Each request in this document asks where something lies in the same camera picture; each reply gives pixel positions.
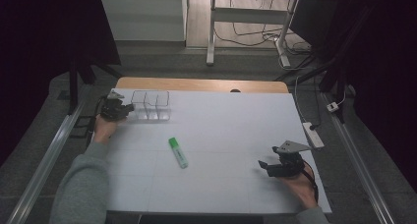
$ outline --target power strip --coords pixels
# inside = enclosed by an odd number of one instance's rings
[[[304,131],[306,132],[307,136],[309,136],[310,142],[313,144],[314,148],[321,148],[325,145],[323,144],[322,140],[319,137],[319,134],[315,130],[311,130],[310,127],[312,126],[311,123],[303,123]]]

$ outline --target floor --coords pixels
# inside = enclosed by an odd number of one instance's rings
[[[230,31],[222,34],[228,38],[233,37]],[[201,44],[193,44],[194,48],[177,45],[162,47],[158,44],[143,47],[141,44],[121,41],[117,44],[122,66],[114,66],[114,68],[125,76],[256,81],[273,81],[286,73],[278,65],[276,51],[268,47],[254,49],[224,46],[217,48],[214,66],[209,68],[206,66],[206,51],[203,48],[204,39],[207,38],[203,36],[201,39]],[[296,66],[305,56],[289,55],[289,58],[291,64]],[[289,78],[296,78],[316,68],[317,64],[313,63],[308,69],[299,71]],[[93,70],[97,75],[97,81],[82,115],[91,115],[98,97],[106,94],[117,82],[115,78],[97,67],[93,67]],[[321,124],[317,131],[326,147],[321,151],[315,150],[313,155],[333,211],[328,215],[328,219],[331,223],[380,223],[326,106],[321,102],[317,91],[317,83],[321,77],[319,75],[297,85],[297,95],[295,95],[294,86],[289,89],[298,99],[299,109],[303,116],[314,124]],[[6,223],[8,220],[37,164],[68,112],[68,85],[68,75],[59,76],[51,82],[49,96],[42,109],[16,150],[0,168],[0,223]],[[395,223],[415,223],[417,220],[416,194],[390,160],[384,148],[356,117],[352,107],[353,102],[354,94],[347,91],[344,102],[346,126],[381,190]],[[81,129],[72,131],[72,135],[79,136],[82,133]],[[72,137],[67,140],[26,223],[47,223],[58,184],[72,160],[84,152],[85,146],[85,139]],[[184,219],[168,219],[168,221],[165,219],[165,221],[155,222],[155,218],[143,218],[141,223],[185,223]],[[138,223],[138,219],[137,214],[108,213],[109,223]],[[296,223],[296,220],[294,216],[266,216],[263,217],[263,222],[266,224]],[[229,223],[241,223],[241,220],[236,219]]]

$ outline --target gray sleeve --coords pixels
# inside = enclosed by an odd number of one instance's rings
[[[92,142],[74,159],[56,193],[50,223],[104,223],[107,211],[107,146]]]
[[[328,224],[328,219],[319,206],[298,213],[297,219],[301,224]]]

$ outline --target white wall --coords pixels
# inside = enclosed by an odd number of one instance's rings
[[[184,41],[186,0],[101,0],[115,40]]]

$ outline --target hand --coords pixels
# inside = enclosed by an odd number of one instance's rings
[[[312,168],[304,162],[305,168],[304,170],[312,177],[313,170]],[[303,203],[303,206],[305,208],[314,208],[317,207],[318,204],[314,198],[314,189],[306,176],[304,174],[300,173],[294,177],[289,178],[278,178],[283,184],[285,184],[293,194],[295,194],[300,201]]]
[[[111,135],[116,132],[117,126],[126,121],[126,118],[117,122],[105,121],[99,114],[95,117],[94,141],[108,144]]]

